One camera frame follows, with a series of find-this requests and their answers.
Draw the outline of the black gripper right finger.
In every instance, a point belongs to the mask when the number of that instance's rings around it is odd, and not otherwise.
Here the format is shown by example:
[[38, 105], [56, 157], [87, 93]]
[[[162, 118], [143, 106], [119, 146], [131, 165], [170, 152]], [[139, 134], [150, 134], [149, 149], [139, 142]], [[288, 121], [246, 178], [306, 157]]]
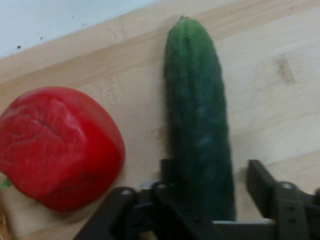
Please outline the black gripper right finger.
[[318, 240], [320, 198], [276, 180], [261, 161], [248, 161], [246, 188], [265, 219], [274, 220], [276, 240]]

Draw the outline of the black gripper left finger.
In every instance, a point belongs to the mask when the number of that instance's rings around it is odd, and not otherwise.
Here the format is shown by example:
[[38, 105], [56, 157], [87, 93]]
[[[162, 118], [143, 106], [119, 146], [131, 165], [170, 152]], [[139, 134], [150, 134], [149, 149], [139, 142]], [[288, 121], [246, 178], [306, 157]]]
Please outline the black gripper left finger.
[[76, 240], [138, 240], [153, 233], [159, 240], [211, 240], [213, 223], [172, 193], [173, 162], [160, 162], [161, 178], [135, 191], [115, 188], [74, 237]]

